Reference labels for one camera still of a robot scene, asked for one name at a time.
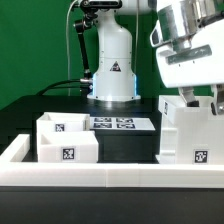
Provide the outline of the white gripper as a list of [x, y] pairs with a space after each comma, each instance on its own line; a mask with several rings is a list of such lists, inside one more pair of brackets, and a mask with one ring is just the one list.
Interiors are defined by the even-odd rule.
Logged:
[[179, 94], [187, 107], [199, 106], [194, 88], [188, 86], [212, 85], [212, 113], [224, 115], [224, 35], [196, 35], [192, 48], [179, 54], [170, 46], [160, 47], [156, 59], [164, 85], [180, 87]]

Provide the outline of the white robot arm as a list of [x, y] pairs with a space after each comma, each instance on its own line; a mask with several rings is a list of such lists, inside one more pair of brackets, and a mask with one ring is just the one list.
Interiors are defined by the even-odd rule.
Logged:
[[160, 76], [176, 88], [185, 105], [197, 107], [195, 86], [209, 85], [215, 115], [224, 114], [224, 0], [81, 0], [84, 26], [94, 24], [99, 37], [99, 67], [90, 97], [101, 101], [138, 98], [131, 70], [132, 36], [117, 14], [157, 14], [150, 34]]

